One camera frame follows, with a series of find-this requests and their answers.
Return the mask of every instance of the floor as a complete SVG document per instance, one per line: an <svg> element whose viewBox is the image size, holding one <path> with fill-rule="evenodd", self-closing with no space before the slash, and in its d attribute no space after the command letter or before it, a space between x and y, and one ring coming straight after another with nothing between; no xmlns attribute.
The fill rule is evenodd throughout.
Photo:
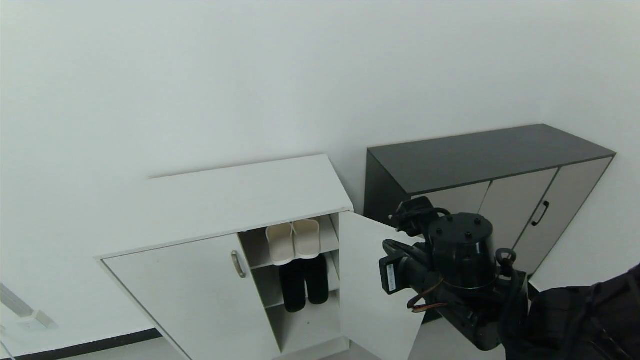
<svg viewBox="0 0 640 360"><path fill-rule="evenodd" d="M154 339L71 357L72 360L184 360L164 339ZM504 349L489 352L476 349L444 319L428 323L420 328L410 360L504 360ZM368 351L352 343L346 352L327 357L325 360L379 360Z"/></svg>

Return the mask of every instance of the cabinet door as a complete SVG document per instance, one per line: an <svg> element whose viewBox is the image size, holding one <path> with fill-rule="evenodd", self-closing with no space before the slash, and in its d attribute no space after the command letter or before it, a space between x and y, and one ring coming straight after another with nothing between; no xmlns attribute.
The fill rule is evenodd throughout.
<svg viewBox="0 0 640 360"><path fill-rule="evenodd" d="M532 274L591 193L611 158L561 167L515 245L515 267Z"/></svg>
<svg viewBox="0 0 640 360"><path fill-rule="evenodd" d="M495 249L512 249L527 226L557 169L492 181L479 214L493 224Z"/></svg>
<svg viewBox="0 0 640 360"><path fill-rule="evenodd" d="M412 199L426 196L436 208L445 208L452 214L477 213L489 187L489 181L472 185L440 190L439 192L426 193L413 196Z"/></svg>
<svg viewBox="0 0 640 360"><path fill-rule="evenodd" d="M244 279L234 266L233 251ZM236 234L103 261L190 360L280 355Z"/></svg>
<svg viewBox="0 0 640 360"><path fill-rule="evenodd" d="M407 310L411 289L387 295L378 261L384 239L413 244L419 238L352 212L340 213L340 326L342 333L382 360L408 359L424 314Z"/></svg>

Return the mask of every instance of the wall outlet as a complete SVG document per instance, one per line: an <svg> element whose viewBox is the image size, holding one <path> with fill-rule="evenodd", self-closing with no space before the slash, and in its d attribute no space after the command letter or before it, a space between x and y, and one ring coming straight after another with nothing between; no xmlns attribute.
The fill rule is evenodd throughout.
<svg viewBox="0 0 640 360"><path fill-rule="evenodd" d="M16 323L26 332L36 332L49 329L53 325L53 320L42 311L36 310L30 316L19 318Z"/></svg>

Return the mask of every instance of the black boot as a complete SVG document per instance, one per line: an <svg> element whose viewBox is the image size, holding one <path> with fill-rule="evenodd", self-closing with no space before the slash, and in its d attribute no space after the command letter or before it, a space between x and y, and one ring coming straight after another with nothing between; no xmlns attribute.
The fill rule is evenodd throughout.
<svg viewBox="0 0 640 360"><path fill-rule="evenodd" d="M305 296L305 274L301 260L294 260L286 265L279 266L279 271L284 308L290 313L304 309L307 300Z"/></svg>
<svg viewBox="0 0 640 360"><path fill-rule="evenodd" d="M305 272L309 302L316 305L324 304L329 299L329 278L324 255L303 260L302 267Z"/></svg>

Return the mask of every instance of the white cabinet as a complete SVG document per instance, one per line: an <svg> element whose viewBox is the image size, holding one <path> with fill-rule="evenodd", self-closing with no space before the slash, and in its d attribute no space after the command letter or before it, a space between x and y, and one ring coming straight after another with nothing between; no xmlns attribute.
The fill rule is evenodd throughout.
<svg viewBox="0 0 640 360"><path fill-rule="evenodd" d="M347 350L348 334L378 341L358 330L378 312L368 298L404 301L386 296L377 264L386 236L406 236L352 213L325 155L153 179L122 199L129 222L116 226L126 245L97 259L186 359L320 359ZM289 313L265 229L304 218L320 224L330 296ZM407 328L395 346L410 351L404 335L415 337L421 316L394 307L386 311Z"/></svg>

